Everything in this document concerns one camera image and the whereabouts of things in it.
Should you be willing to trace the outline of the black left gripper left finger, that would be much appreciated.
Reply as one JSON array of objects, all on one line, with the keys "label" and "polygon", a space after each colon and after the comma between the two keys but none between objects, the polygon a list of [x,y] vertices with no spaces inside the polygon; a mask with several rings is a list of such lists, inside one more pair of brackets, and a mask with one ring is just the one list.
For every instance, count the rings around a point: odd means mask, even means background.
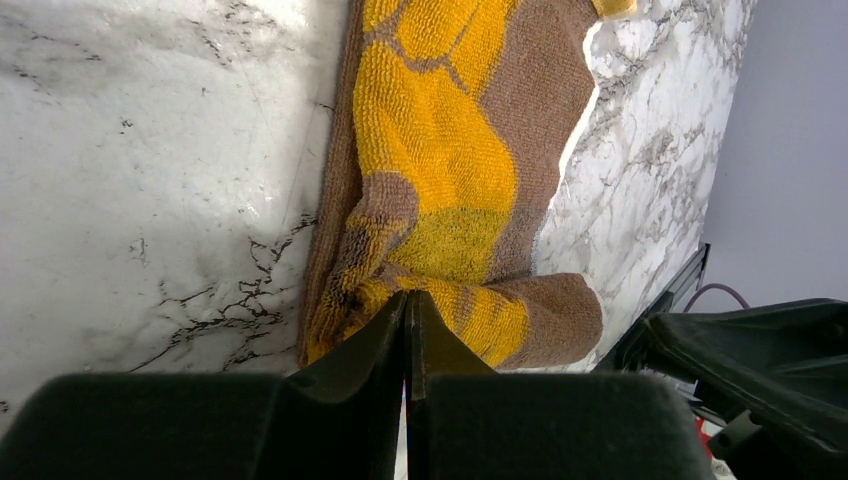
[{"label": "black left gripper left finger", "polygon": [[1,441],[5,479],[390,479],[401,410],[397,294],[299,372],[74,374]]}]

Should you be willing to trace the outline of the yellow brown bear towel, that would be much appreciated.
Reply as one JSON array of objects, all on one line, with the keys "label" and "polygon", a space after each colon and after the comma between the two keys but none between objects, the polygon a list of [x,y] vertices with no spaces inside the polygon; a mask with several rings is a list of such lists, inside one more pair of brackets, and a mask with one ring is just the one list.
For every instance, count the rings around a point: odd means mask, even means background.
[{"label": "yellow brown bear towel", "polygon": [[355,1],[298,362],[428,292],[496,369],[583,359],[603,311],[580,273],[537,276],[536,236],[599,88],[594,31],[633,1]]}]

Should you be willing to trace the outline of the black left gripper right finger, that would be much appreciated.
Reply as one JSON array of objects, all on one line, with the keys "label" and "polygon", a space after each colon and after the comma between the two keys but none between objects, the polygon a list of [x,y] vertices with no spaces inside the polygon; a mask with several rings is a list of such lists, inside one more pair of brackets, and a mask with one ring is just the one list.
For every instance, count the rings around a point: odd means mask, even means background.
[{"label": "black left gripper right finger", "polygon": [[412,479],[709,479],[681,397],[645,375],[499,374],[433,298],[405,311]]}]

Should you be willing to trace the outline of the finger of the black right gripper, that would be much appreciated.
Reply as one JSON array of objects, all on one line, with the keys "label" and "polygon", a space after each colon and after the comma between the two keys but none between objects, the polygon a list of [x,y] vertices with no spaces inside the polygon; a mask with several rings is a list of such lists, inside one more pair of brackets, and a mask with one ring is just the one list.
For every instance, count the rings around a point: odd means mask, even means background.
[{"label": "finger of the black right gripper", "polygon": [[847,476],[847,304],[807,299],[725,313],[642,316],[598,369],[693,386],[736,479]]}]

